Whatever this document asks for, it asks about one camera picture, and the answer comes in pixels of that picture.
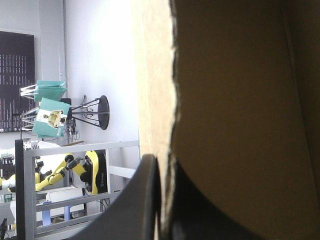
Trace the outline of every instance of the gray metal frame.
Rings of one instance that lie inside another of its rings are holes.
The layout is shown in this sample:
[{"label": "gray metal frame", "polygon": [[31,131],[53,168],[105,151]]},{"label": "gray metal frame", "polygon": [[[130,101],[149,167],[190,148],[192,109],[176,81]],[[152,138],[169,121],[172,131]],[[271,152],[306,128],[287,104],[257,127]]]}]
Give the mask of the gray metal frame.
[{"label": "gray metal frame", "polygon": [[[131,178],[135,169],[124,168],[118,166],[109,166],[109,151],[108,149],[138,147],[139,141],[123,141],[123,142],[107,142],[96,144],[84,144],[74,146],[64,146],[57,148],[46,149],[25,149],[23,156],[24,166],[24,212],[25,212],[25,239],[42,240],[42,239],[66,239],[81,231],[89,222],[93,221],[100,213],[87,215],[75,218],[69,221],[64,221],[49,226],[37,227],[37,212],[44,210],[56,209],[65,206],[75,206],[96,200],[116,197],[119,192],[110,192],[110,174]],[[106,151],[106,166],[107,166],[107,193],[97,195],[83,196],[70,200],[54,202],[46,205],[36,206],[36,184],[35,184],[35,160],[38,156],[47,156],[55,154],[86,152],[91,150]]]}]

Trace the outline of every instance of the cardboard box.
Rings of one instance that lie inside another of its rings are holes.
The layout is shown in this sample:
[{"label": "cardboard box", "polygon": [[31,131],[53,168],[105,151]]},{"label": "cardboard box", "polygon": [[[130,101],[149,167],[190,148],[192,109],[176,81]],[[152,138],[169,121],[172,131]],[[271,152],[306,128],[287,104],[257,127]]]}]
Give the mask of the cardboard box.
[{"label": "cardboard box", "polygon": [[320,1],[141,0],[133,24],[141,154],[160,162],[161,226],[178,160],[252,232],[320,239]]}]

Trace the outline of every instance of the white wall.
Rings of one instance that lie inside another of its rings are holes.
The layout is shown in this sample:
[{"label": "white wall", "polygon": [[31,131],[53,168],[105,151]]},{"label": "white wall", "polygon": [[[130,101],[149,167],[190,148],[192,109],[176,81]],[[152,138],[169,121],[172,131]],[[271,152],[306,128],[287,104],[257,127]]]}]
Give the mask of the white wall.
[{"label": "white wall", "polygon": [[[36,80],[64,79],[63,17],[63,0],[0,0],[0,31],[34,35]],[[19,138],[0,133],[0,149],[12,148]]]},{"label": "white wall", "polygon": [[[77,121],[86,144],[139,140],[138,96],[130,0],[65,1],[66,66],[73,104],[106,95],[107,130]],[[110,164],[136,168],[139,148],[112,149]],[[127,181],[112,177],[113,190]]]}]

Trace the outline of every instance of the poster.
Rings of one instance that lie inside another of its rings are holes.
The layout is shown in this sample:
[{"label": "poster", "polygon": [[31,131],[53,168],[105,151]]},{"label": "poster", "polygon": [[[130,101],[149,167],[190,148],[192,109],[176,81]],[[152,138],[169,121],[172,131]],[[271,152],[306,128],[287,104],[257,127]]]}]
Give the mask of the poster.
[{"label": "poster", "polygon": [[34,36],[0,31],[0,133],[20,130],[19,114],[35,107],[20,88],[35,82]]}]

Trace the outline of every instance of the yellow industrial robot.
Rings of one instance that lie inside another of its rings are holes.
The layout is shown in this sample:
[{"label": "yellow industrial robot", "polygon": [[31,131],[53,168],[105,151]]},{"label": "yellow industrial robot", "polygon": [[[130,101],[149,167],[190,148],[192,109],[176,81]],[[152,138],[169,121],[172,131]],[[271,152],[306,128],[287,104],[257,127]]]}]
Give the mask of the yellow industrial robot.
[{"label": "yellow industrial robot", "polygon": [[[66,171],[73,170],[80,176],[81,181],[85,182],[85,188],[92,195],[106,193],[107,189],[107,166],[105,153],[102,150],[87,151],[85,162],[81,163],[81,158],[74,158],[73,154],[65,154],[61,164],[54,171],[41,173],[43,162],[37,162],[35,168],[35,191],[39,192],[47,186],[52,186],[61,181]],[[0,177],[0,190],[8,189],[15,192],[16,175],[9,179]]]}]

